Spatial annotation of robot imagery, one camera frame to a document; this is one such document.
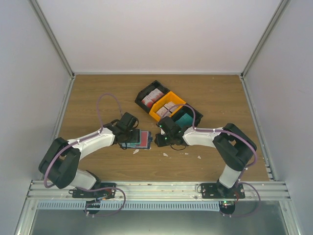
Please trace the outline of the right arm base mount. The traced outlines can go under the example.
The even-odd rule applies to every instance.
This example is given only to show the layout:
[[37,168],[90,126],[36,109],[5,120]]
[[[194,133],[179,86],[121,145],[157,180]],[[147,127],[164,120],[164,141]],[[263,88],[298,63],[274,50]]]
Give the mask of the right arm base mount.
[[235,212],[236,204],[240,199],[245,199],[243,186],[226,188],[219,181],[216,183],[201,183],[197,192],[202,199],[215,199],[218,201],[219,211],[222,215],[232,215]]

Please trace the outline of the left aluminium frame post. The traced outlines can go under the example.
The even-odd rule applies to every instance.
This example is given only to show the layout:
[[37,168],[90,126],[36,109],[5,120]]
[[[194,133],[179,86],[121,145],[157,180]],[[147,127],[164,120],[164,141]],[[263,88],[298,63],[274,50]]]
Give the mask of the left aluminium frame post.
[[28,1],[31,5],[31,7],[34,10],[35,15],[37,16],[39,22],[41,23],[41,25],[43,26],[44,31],[46,32],[50,42],[52,43],[54,49],[56,50],[63,66],[65,67],[67,73],[69,74],[70,78],[73,80],[75,73],[73,72],[63,50],[61,49],[61,46],[57,40],[57,38],[55,37],[55,34],[42,10],[42,8],[40,7],[39,3],[37,0],[29,0]]

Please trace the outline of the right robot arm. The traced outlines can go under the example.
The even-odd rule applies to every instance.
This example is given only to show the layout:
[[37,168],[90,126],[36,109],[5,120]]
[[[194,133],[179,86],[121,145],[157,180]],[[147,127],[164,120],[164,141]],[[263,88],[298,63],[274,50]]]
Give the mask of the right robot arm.
[[246,168],[257,161],[257,147],[236,125],[229,123],[217,129],[195,126],[180,127],[171,118],[164,117],[158,122],[162,132],[156,134],[158,147],[206,146],[215,148],[225,163],[224,170],[215,187],[221,198],[234,193],[236,184]]

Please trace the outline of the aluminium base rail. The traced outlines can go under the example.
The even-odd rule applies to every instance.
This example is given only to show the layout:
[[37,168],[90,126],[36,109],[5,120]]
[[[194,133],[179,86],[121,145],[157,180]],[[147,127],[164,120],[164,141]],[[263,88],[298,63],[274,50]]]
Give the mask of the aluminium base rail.
[[[256,190],[244,185],[243,201],[290,201],[291,197],[284,182],[250,182]],[[205,201],[200,193],[199,182],[135,182],[117,181],[116,186],[123,190],[128,201]],[[56,186],[45,188],[43,181],[32,181],[26,195],[28,200],[72,200],[69,186],[58,189]]]

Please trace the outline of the teal credit card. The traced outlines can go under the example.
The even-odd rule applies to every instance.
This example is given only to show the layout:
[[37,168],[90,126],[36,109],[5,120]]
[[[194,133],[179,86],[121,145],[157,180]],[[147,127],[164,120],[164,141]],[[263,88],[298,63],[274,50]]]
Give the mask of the teal credit card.
[[138,148],[140,145],[140,135],[141,135],[140,130],[132,131],[130,138],[126,142],[126,147]]

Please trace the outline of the white pink cards stack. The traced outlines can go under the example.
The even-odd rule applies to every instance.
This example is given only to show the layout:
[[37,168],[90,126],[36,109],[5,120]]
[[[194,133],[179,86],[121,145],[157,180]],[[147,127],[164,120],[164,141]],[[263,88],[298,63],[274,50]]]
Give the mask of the white pink cards stack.
[[175,107],[173,107],[173,106],[175,106],[175,103],[173,103],[173,102],[166,103],[156,112],[156,114],[159,117],[162,117],[168,111],[168,113],[166,115],[169,116],[170,114],[172,114],[177,109],[177,106],[175,106]]

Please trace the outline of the black bin left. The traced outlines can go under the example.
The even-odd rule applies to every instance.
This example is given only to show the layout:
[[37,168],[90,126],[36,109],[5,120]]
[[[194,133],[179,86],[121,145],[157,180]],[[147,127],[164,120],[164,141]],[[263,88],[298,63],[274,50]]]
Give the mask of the black bin left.
[[169,91],[170,90],[168,88],[163,86],[159,81],[155,80],[138,93],[135,103],[146,113],[149,113],[152,106],[169,93]]

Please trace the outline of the red patterned cards stack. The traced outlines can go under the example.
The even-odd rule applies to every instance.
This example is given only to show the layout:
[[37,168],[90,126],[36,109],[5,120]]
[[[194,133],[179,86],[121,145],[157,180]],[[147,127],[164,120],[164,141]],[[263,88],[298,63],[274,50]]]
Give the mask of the red patterned cards stack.
[[154,89],[152,90],[148,95],[146,95],[143,99],[142,99],[142,103],[147,106],[148,108],[151,108],[153,106],[153,104],[162,96],[164,95],[164,93],[162,91],[160,91],[159,89]]

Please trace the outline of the black bin right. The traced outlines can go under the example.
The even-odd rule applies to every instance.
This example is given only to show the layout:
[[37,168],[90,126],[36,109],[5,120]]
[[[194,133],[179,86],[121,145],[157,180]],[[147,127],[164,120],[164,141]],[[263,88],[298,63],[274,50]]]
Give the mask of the black bin right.
[[[195,123],[194,126],[198,126],[200,123],[203,114],[194,109],[195,112]],[[171,119],[177,124],[180,128],[191,127],[193,123],[194,114],[193,111],[186,106],[182,106],[176,113],[171,116]]]

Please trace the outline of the orange bin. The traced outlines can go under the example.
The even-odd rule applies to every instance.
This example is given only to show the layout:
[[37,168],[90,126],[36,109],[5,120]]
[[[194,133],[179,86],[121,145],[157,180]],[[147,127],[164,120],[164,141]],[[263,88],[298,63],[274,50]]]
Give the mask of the orange bin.
[[186,101],[170,91],[152,105],[149,115],[156,121],[160,121],[165,111],[169,111],[167,115],[171,117],[182,107],[183,104],[186,104]]

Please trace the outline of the black bin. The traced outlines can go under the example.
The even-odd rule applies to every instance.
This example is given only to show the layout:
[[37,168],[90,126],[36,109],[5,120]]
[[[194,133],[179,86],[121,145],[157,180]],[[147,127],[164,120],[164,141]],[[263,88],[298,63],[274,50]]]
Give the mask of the black bin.
[[135,103],[146,113],[149,113],[152,106],[169,93],[169,91],[170,90],[168,88],[163,86],[159,81],[155,80],[138,93]]
[[[195,123],[194,126],[198,126],[200,123],[203,114],[194,109],[195,112]],[[177,124],[180,128],[191,127],[193,123],[194,114],[193,111],[186,106],[182,106],[176,113],[171,116],[171,119]]]

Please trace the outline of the aluminium frame post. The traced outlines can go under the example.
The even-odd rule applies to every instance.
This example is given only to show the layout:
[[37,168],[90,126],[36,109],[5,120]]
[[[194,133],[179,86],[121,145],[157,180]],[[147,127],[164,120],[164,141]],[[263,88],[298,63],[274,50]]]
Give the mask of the aluminium frame post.
[[284,11],[286,10],[288,4],[290,3],[290,0],[281,0],[276,7],[269,23],[267,24],[260,40],[258,41],[255,49],[253,50],[247,64],[245,65],[243,71],[240,73],[240,78],[243,80],[245,76],[247,75],[248,71],[252,67],[254,61],[256,60],[257,56],[259,55],[261,49],[269,39],[272,31],[276,27],[277,23],[279,22],[280,18],[282,17]]
[[75,73],[73,72],[63,50],[61,49],[61,46],[57,40],[57,38],[55,37],[55,34],[42,10],[42,8],[40,7],[39,3],[37,0],[29,0],[28,1],[31,5],[31,7],[34,10],[35,15],[37,16],[39,22],[41,23],[41,25],[43,26],[44,31],[46,32],[50,42],[52,43],[54,49],[56,50],[63,66],[65,67],[67,73],[69,74],[70,78],[73,80]]

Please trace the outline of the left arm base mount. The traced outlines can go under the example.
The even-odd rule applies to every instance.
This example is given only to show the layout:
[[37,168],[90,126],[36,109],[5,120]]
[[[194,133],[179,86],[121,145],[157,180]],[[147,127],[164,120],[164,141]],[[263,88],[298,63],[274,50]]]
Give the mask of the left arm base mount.
[[91,190],[99,189],[99,191],[85,191],[78,188],[70,189],[68,192],[73,198],[87,199],[85,204],[88,204],[88,209],[84,206],[83,211],[88,212],[91,215],[95,215],[100,210],[94,210],[100,208],[100,201],[103,199],[113,199],[115,197],[116,183],[96,183]]

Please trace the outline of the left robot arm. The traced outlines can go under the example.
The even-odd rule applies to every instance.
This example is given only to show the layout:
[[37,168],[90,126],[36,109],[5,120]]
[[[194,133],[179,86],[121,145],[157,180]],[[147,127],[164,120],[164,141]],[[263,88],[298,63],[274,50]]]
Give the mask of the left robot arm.
[[101,122],[100,129],[88,135],[70,140],[56,138],[39,164],[39,171],[44,175],[44,186],[83,188],[88,197],[97,197],[101,191],[97,177],[88,171],[79,170],[79,162],[97,150],[115,144],[126,149],[128,143],[140,139],[138,124],[138,118],[126,112],[121,119],[107,124]]

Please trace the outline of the right aluminium frame post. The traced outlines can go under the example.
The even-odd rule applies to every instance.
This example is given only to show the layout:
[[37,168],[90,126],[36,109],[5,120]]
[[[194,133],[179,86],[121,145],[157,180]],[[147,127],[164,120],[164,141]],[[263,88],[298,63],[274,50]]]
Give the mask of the right aluminium frame post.
[[284,11],[286,10],[288,4],[290,3],[290,0],[281,0],[276,7],[269,23],[267,24],[260,40],[258,41],[255,49],[253,50],[247,64],[245,65],[243,71],[240,73],[240,78],[243,80],[245,76],[247,75],[248,71],[252,67],[254,61],[256,60],[257,56],[259,55],[261,49],[269,39],[272,31],[276,27],[277,23],[279,22],[280,18],[282,17]]

